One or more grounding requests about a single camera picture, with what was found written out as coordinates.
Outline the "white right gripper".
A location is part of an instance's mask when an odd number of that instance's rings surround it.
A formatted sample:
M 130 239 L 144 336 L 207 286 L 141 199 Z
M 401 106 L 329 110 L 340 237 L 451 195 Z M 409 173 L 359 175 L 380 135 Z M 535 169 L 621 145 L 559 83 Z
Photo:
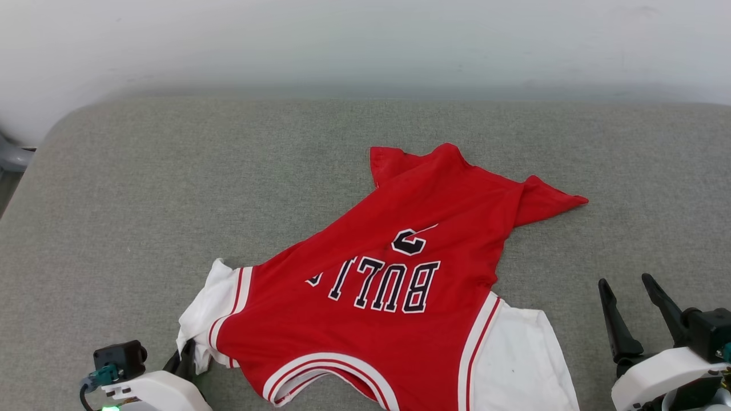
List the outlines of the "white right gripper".
M 683 312 L 650 273 L 643 273 L 641 279 L 651 302 L 665 320 L 673 345 L 686 346 Z M 642 344 L 632 337 L 626 327 L 617 307 L 617 299 L 606 279 L 600 279 L 599 293 L 613 362 L 642 356 Z M 731 362 L 711 364 L 690 348 L 666 349 L 629 367 L 612 387 L 611 399 L 617 411 L 636 411 L 648 401 L 695 380 L 710 377 L 711 371 L 722 372 L 729 367 Z

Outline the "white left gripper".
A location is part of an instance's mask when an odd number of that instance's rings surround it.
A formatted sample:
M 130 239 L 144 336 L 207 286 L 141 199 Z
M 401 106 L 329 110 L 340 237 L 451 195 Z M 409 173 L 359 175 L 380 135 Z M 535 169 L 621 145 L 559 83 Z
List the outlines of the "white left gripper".
M 164 365 L 164 371 L 146 373 L 135 379 L 102 386 L 102 390 L 115 401 L 104 408 L 118 411 L 212 411 L 199 389 L 192 383 L 196 376 L 194 362 L 196 342 L 186 341 Z M 180 366 L 181 377 L 175 376 Z

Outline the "red and white basketball jersey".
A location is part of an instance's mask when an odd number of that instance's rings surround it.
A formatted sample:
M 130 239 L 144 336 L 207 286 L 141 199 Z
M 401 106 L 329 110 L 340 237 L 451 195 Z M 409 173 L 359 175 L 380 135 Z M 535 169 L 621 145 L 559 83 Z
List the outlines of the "red and white basketball jersey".
M 216 259 L 180 316 L 194 366 L 238 368 L 273 406 L 336 376 L 386 411 L 580 411 L 541 310 L 492 291 L 515 227 L 587 204 L 441 144 L 372 147 L 373 193 L 254 267 Z

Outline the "grey fabric sofa seat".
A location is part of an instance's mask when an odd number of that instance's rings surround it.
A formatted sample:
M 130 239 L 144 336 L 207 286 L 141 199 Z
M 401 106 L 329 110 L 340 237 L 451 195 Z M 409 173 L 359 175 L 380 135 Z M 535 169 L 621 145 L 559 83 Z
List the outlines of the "grey fabric sofa seat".
M 614 411 L 597 283 L 650 353 L 672 338 L 641 281 L 731 310 L 731 106 L 163 97 L 60 120 L 0 217 L 0 411 L 83 411 L 95 349 L 149 369 L 218 257 L 263 263 L 374 188 L 369 148 L 456 145 L 475 166 L 589 203 L 516 229 L 499 296 L 541 309 L 581 411 Z

